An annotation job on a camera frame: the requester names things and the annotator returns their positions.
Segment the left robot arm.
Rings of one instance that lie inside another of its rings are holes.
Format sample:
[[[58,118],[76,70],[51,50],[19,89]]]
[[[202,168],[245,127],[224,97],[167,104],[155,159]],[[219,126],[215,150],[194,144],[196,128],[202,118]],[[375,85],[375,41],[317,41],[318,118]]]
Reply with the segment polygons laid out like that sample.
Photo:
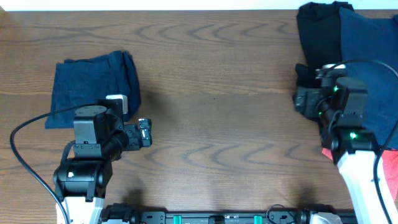
[[[107,185],[113,175],[112,163],[126,151],[152,145],[152,121],[125,124],[124,96],[96,100],[75,111],[71,142],[74,156],[64,154],[53,175],[58,223],[140,223],[132,206],[114,203],[104,206]]]

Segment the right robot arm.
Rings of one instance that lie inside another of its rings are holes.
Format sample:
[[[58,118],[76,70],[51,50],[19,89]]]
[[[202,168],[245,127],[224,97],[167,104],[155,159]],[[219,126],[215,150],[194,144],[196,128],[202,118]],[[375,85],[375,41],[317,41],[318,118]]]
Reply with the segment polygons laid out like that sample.
[[[319,88],[298,87],[295,110],[318,121],[322,146],[345,181],[358,223],[397,223],[376,135],[363,126],[368,89],[350,77],[323,77]]]

